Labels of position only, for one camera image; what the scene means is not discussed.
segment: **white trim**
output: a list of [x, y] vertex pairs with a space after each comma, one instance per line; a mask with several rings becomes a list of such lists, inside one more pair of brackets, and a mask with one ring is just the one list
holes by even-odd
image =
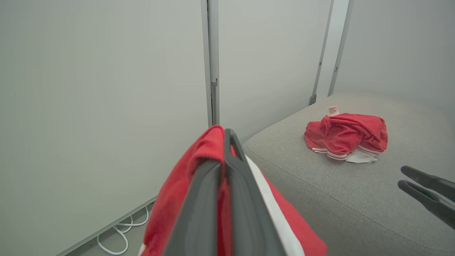
[[144, 252], [144, 250], [145, 250], [145, 245], [144, 245], [144, 243], [142, 243], [141, 248], [139, 248], [139, 254], [137, 256], [141, 256], [142, 253]]
[[344, 155], [337, 155], [337, 154], [334, 154], [334, 153], [332, 153], [332, 152], [330, 152], [330, 151], [328, 151], [328, 150], [327, 150], [327, 154], [328, 154], [328, 155], [331, 155], [331, 156], [333, 156], [333, 157], [341, 157], [341, 158], [342, 158], [342, 157], [347, 157], [347, 156], [348, 156], [347, 153], [344, 154]]
[[364, 151], [367, 151], [368, 153], [373, 153], [373, 154], [377, 154], [377, 155], [379, 155], [379, 154], [382, 153], [382, 152], [374, 151], [374, 150], [369, 149], [369, 148], [366, 148], [366, 147], [362, 147], [362, 146], [360, 146], [360, 145], [359, 145], [359, 149], [364, 150]]
[[337, 155], [337, 154], [334, 154], [330, 151], [328, 151], [326, 148], [311, 148], [314, 152], [317, 152], [317, 153], [322, 153], [322, 154], [327, 154], [328, 156], [332, 156], [331, 158], [335, 159], [335, 158], [343, 158], [341, 160], [344, 160], [346, 159], [346, 157], [348, 157], [348, 154], [343, 154], [343, 155]]
[[336, 157], [333, 157], [333, 156], [331, 156], [329, 154], [327, 154], [327, 156], [330, 157], [331, 159], [340, 160], [340, 161], [344, 161], [344, 160], [346, 160], [348, 158], [348, 156], [345, 156], [343, 158], [336, 158]]
[[311, 148], [312, 150], [327, 151], [326, 148]]
[[268, 185], [264, 175], [262, 174], [259, 167], [247, 156], [248, 165], [250, 166], [251, 172], [253, 173], [254, 179], [258, 184], [259, 191], [261, 192], [264, 203], [268, 209], [270, 217], [272, 218], [273, 224], [278, 232], [281, 243], [283, 244], [284, 250], [287, 256], [305, 256], [302, 244], [295, 236], [291, 229], [288, 221], [284, 217], [278, 203], [273, 196], [272, 190]]

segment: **white label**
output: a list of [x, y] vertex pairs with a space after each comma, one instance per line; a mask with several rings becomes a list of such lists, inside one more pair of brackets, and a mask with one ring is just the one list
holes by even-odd
[[338, 112], [338, 107], [337, 106], [333, 106], [333, 107], [329, 107], [329, 116], [336, 116], [336, 115], [339, 115], [340, 112]]

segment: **red towel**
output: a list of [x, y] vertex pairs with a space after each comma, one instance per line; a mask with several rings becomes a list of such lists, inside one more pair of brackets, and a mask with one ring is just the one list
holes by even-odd
[[[204, 159], [224, 163], [224, 129], [209, 128], [182, 156], [167, 178], [153, 205], [141, 247], [142, 256], [159, 256], [166, 247], [174, 222], [185, 199], [194, 171]], [[231, 205], [225, 176], [218, 191], [218, 255], [231, 255]], [[300, 214], [267, 180], [274, 199], [301, 244], [305, 256], [324, 256], [327, 247], [311, 230]]]
[[388, 142], [382, 118], [348, 113], [309, 122], [304, 135], [314, 152], [325, 153], [336, 160], [346, 160], [356, 149], [379, 155]]

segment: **white cable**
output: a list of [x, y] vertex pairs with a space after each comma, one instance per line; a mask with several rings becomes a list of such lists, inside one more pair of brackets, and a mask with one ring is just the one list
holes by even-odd
[[131, 223], [118, 223], [117, 224], [117, 225], [121, 225], [121, 226], [128, 226], [128, 228], [126, 230], [121, 231], [120, 229], [117, 228], [117, 225], [114, 226], [115, 231], [117, 231], [117, 233], [119, 233], [123, 237], [123, 240], [125, 240], [126, 247], [122, 251], [114, 252], [114, 251], [108, 250], [106, 247], [104, 247], [101, 244], [100, 236], [97, 236], [96, 241], [98, 242], [98, 245], [100, 246], [100, 248], [103, 249], [103, 251], [105, 251], [109, 254], [112, 254], [112, 255], [121, 255], [121, 254], [125, 253], [128, 250], [128, 239], [126, 239], [126, 236], [124, 234], [127, 233], [128, 231], [130, 231], [130, 229], [132, 227], [141, 226], [141, 225], [144, 225], [145, 223], [147, 223], [148, 218], [149, 218], [149, 212], [148, 212], [147, 206], [145, 207], [145, 211], [147, 212], [147, 218], [145, 219], [145, 221], [143, 221], [141, 223], [133, 223], [133, 217], [130, 216]]

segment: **gray upholstered bench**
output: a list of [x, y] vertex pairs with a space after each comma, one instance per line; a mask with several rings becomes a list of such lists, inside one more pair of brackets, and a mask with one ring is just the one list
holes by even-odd
[[[378, 161], [353, 164], [307, 148], [307, 123], [320, 121], [333, 105], [385, 120], [389, 145]], [[327, 244], [329, 256], [455, 255], [455, 230], [397, 187], [408, 179], [403, 165], [455, 180], [454, 134], [438, 110], [338, 93], [264, 129], [243, 149]]]

